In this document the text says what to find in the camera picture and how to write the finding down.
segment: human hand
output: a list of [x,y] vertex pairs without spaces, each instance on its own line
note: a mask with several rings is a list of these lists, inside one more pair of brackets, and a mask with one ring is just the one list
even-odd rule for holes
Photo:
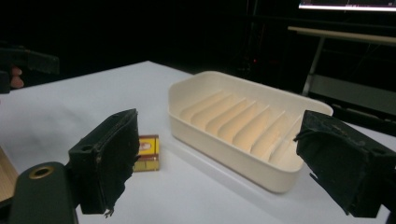
[[12,66],[10,82],[11,88],[19,89],[23,87],[24,83],[23,80],[20,78],[20,75],[22,75],[22,70],[17,66]]

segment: dark background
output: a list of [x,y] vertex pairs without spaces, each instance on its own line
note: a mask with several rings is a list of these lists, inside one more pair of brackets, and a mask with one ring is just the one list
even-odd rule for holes
[[[152,61],[218,70],[300,93],[318,38],[288,26],[396,36],[396,14],[307,11],[298,0],[27,1],[2,3],[0,40],[60,58],[60,75],[23,71],[26,87]],[[327,41],[324,76],[396,91],[396,50]]]

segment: yellow and red box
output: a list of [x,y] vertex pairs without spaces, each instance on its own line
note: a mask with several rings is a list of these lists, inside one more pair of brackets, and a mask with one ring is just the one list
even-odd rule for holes
[[134,172],[160,169],[160,137],[158,134],[140,135],[140,158],[134,163]]

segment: white plastic tray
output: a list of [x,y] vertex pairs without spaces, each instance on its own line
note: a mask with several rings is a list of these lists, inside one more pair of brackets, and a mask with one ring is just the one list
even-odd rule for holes
[[293,138],[306,109],[332,115],[322,102],[214,71],[169,89],[175,138],[277,193],[290,190],[303,167]]

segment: table surface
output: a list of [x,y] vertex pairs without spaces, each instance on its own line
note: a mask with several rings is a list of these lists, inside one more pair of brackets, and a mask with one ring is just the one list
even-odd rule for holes
[[[385,223],[347,216],[305,165],[295,186],[274,194],[246,180],[170,133],[167,92],[191,77],[143,62],[0,95],[0,146],[20,174],[47,161],[68,162],[68,150],[108,116],[136,108],[140,134],[160,136],[159,171],[134,173],[112,217],[79,223]],[[396,138],[351,125],[395,150]]]

